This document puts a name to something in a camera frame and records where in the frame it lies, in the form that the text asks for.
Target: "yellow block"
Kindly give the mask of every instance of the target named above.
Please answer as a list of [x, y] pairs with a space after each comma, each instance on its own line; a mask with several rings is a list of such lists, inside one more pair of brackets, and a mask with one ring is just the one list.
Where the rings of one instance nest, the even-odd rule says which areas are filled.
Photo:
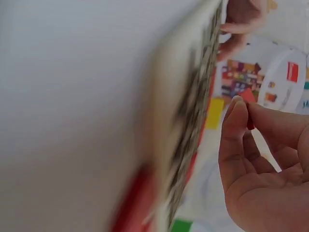
[[224, 107], [223, 99], [211, 99], [206, 119], [206, 129], [216, 130], [219, 126]]

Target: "red object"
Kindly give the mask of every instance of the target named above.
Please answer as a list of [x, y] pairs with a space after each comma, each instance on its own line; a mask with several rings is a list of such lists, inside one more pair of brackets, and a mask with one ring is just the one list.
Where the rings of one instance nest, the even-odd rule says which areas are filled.
[[288, 62], [287, 80], [297, 83], [299, 66], [296, 63]]
[[143, 221], [155, 201], [154, 172], [142, 167], [136, 174], [128, 194], [120, 207], [111, 232], [150, 232], [150, 222]]
[[250, 88], [247, 88], [245, 91], [243, 91], [242, 93], [240, 93], [240, 96], [249, 103], [256, 103], [256, 99], [251, 91]]
[[247, 122], [247, 128], [248, 130], [252, 131], [253, 129], [255, 129], [255, 126], [253, 124], [252, 118], [250, 116], [249, 110], [248, 110], [248, 122]]
[[189, 172], [188, 172], [188, 176], [187, 176], [187, 180], [186, 180], [186, 184], [188, 184], [192, 174], [193, 174], [193, 171], [194, 171], [194, 168], [195, 168], [195, 163], [197, 162], [197, 153], [195, 153], [192, 158], [191, 158], [191, 163], [190, 163], [190, 168], [189, 168]]

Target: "fingernail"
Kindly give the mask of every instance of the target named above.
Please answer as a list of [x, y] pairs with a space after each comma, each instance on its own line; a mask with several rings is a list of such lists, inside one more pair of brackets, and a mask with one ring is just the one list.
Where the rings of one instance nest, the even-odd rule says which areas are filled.
[[233, 98], [232, 98], [232, 102], [234, 102], [234, 101], [243, 101], [243, 98], [241, 97], [241, 96], [239, 96], [239, 95], [235, 95]]

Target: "finger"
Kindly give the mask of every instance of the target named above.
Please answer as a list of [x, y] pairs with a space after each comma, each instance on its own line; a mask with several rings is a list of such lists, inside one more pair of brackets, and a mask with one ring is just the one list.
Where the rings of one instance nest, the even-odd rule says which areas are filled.
[[219, 149], [219, 167], [225, 192], [246, 174], [242, 138], [246, 131], [248, 111], [244, 101], [231, 104], [231, 113], [224, 120]]
[[249, 34], [256, 28], [255, 23], [225, 23], [220, 30], [231, 34]]
[[247, 130], [243, 136], [243, 149], [245, 158], [250, 161], [258, 174], [276, 172], [275, 168], [268, 160], [261, 156], [251, 131], [249, 130]]
[[232, 35], [230, 39], [220, 45], [220, 53], [217, 55], [217, 61], [221, 62], [233, 57], [241, 49], [245, 48], [247, 39], [247, 35]]
[[254, 125], [263, 136], [298, 150], [303, 171], [309, 167], [309, 117], [266, 109], [249, 104]]
[[293, 167], [299, 163], [297, 151], [274, 139], [264, 136], [269, 150], [282, 170]]
[[241, 96], [239, 96], [239, 95], [234, 96], [233, 99], [232, 99], [232, 102], [230, 103], [229, 108], [226, 111], [226, 114], [224, 116], [223, 121], [225, 121], [227, 119], [227, 117], [231, 114], [231, 112], [234, 109], [234, 106], [235, 106], [236, 102], [238, 102], [238, 101], [243, 101], [243, 98]]
[[[232, 20], [232, 18], [231, 18], [229, 15], [226, 16], [225, 22], [226, 22], [226, 23], [234, 23], [233, 20]], [[221, 31], [221, 34], [222, 34], [222, 35], [225, 35], [225, 34], [227, 34], [227, 32], [226, 32], [226, 31]]]

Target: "printed image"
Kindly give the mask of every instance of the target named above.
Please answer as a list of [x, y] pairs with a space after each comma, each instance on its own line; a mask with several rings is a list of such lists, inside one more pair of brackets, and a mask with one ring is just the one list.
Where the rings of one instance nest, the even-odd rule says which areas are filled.
[[266, 93], [266, 95], [265, 95], [265, 100], [266, 101], [275, 102], [276, 99], [277, 99], [277, 95], [276, 94]]
[[250, 89], [257, 102], [264, 76], [259, 74], [261, 67], [258, 63], [249, 64], [228, 60], [227, 66], [222, 67], [222, 94], [225, 102], [234, 96]]
[[275, 82], [272, 81], [268, 84], [268, 88], [274, 88], [275, 86], [276, 86]]

